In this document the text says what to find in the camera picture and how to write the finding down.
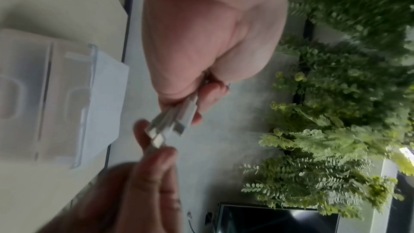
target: white paper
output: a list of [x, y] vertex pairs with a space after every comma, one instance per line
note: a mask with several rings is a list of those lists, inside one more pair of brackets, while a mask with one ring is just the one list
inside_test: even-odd
[[125, 64], [98, 51], [80, 165], [92, 160], [118, 138], [128, 71]]

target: person's left hand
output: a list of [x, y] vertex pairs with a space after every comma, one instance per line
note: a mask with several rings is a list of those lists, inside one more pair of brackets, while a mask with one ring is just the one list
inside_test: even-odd
[[[147, 126], [145, 120], [134, 126], [144, 152], [150, 145], [144, 131]], [[164, 147], [139, 163], [111, 168], [72, 210], [54, 218], [38, 233], [182, 232], [176, 157], [176, 149]], [[108, 224], [112, 213], [116, 215]]]

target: white table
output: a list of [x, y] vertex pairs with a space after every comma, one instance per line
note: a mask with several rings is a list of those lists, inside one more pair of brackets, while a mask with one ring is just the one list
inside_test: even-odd
[[[127, 18], [118, 0], [0, 0], [0, 28], [93, 43], [119, 61]], [[105, 156], [72, 171], [0, 162], [0, 232], [37, 230], [104, 168]]]

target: dark table edge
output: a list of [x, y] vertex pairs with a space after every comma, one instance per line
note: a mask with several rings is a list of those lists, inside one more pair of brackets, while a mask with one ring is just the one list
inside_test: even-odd
[[[123, 51], [122, 51], [122, 58], [121, 58], [122, 63], [125, 62], [125, 53], [126, 53], [126, 47], [127, 47], [127, 44], [128, 44], [129, 24], [131, 22], [131, 13], [132, 13], [133, 1], [134, 0], [125, 0], [125, 3], [124, 3], [124, 9], [126, 11], [126, 14], [128, 15], [128, 18], [127, 18], [127, 22], [126, 22], [124, 48], [123, 48]], [[105, 157], [105, 165], [103, 167], [103, 170], [106, 170], [108, 168], [110, 152], [111, 152], [111, 145], [109, 145], [108, 149], [107, 149], [107, 155]]]

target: television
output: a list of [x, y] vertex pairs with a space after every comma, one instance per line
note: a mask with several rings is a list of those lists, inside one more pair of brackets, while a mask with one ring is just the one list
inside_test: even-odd
[[314, 209], [220, 203], [216, 233], [336, 233], [338, 221]]

